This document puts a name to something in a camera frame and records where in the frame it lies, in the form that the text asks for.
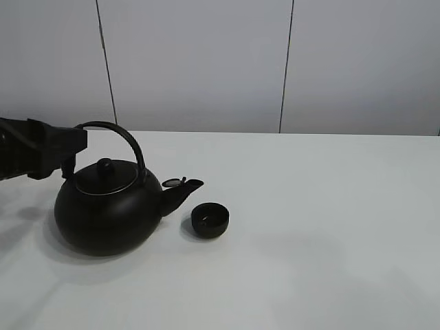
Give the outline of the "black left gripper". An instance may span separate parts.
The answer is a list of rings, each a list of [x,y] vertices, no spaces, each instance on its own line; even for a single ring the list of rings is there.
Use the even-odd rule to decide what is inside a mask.
[[[1,118],[1,180],[27,175],[45,179],[87,148],[84,129],[50,126],[38,120]]]

